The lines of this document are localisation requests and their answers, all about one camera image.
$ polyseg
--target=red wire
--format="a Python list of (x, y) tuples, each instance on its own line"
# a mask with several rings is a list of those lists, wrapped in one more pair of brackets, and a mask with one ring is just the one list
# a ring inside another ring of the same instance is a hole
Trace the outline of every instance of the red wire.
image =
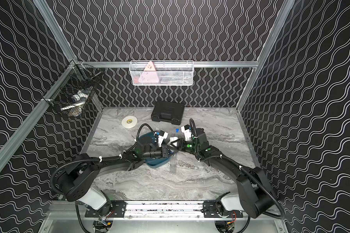
[(235, 220), (233, 220), (232, 222), (227, 222), (228, 224), (234, 223), (236, 221), (236, 213), (235, 213), (235, 211), (233, 211), (233, 213), (235, 214)]
[(114, 210), (105, 218), (105, 220), (107, 220), (107, 218), (110, 217), (110, 215), (112, 215), (113, 212)]

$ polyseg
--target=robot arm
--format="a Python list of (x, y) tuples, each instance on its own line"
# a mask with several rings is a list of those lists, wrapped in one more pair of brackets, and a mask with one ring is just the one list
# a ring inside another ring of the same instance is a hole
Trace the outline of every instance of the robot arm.
[[(93, 208), (99, 216), (106, 216), (111, 211), (109, 198), (102, 192), (91, 188), (97, 176), (115, 171), (134, 170), (144, 164), (144, 159), (166, 158), (180, 150), (194, 154), (198, 161), (205, 162), (231, 178), (237, 184), (241, 206), (250, 217), (256, 218), (262, 213), (267, 214), (265, 211), (273, 204), (280, 205), (275, 199), (270, 182), (260, 168), (252, 169), (242, 166), (226, 157), (218, 148), (209, 145), (204, 129), (196, 128), (194, 122), (192, 124), (193, 127), (185, 126), (185, 128), (189, 127), (192, 132), (191, 140), (186, 141), (180, 138), (173, 141), (171, 146), (159, 147), (153, 143), (145, 143), (138, 140), (137, 136), (135, 145), (117, 157), (91, 158), (87, 154), (80, 154), (69, 165), (64, 165), (65, 169), (58, 169), (52, 174), (51, 184), (55, 181), (54, 183), (58, 184), (60, 189), (54, 185), (51, 187), (57, 193), (64, 194), (68, 201), (80, 201)], [(278, 208), (281, 216), (271, 216), (284, 218), (282, 207), (278, 206)], [(222, 215), (227, 212), (222, 205), (218, 206), (218, 211)]]

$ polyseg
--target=white wire basket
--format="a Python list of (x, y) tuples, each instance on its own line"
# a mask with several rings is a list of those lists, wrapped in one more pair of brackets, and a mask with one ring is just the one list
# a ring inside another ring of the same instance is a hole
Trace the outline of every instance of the white wire basket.
[(129, 73), (136, 86), (191, 86), (193, 61), (152, 61), (156, 71), (144, 71), (150, 61), (131, 61)]

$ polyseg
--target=wire basket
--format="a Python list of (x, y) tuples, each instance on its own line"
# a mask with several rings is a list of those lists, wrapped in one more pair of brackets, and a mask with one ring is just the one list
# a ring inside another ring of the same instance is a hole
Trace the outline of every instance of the wire basket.
[(150, 61), (131, 61), (129, 73), (136, 86), (191, 86), (193, 61), (152, 61), (155, 71), (145, 71)]
[(78, 64), (53, 96), (46, 100), (55, 112), (65, 117), (80, 117), (92, 101), (103, 72), (93, 66)]

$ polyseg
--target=metal base plate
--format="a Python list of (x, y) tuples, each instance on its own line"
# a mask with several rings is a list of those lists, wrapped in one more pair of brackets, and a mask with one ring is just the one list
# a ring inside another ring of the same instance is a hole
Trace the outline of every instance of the metal base plate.
[[(217, 218), (217, 217), (219, 217), (215, 203), (216, 203), (216, 201), (204, 201), (203, 202), (203, 209), (209, 210), (209, 211), (205, 211), (203, 213), (204, 218)], [(242, 218), (243, 217), (243, 213), (241, 211), (235, 211), (234, 213), (229, 214), (229, 216), (227, 218), (235, 219), (235, 218)]]
[[(112, 208), (114, 212), (110, 215), (111, 218), (123, 218), (126, 212), (127, 203), (124, 201), (112, 201)], [(88, 210), (84, 215), (86, 218), (97, 218), (94, 210)]]

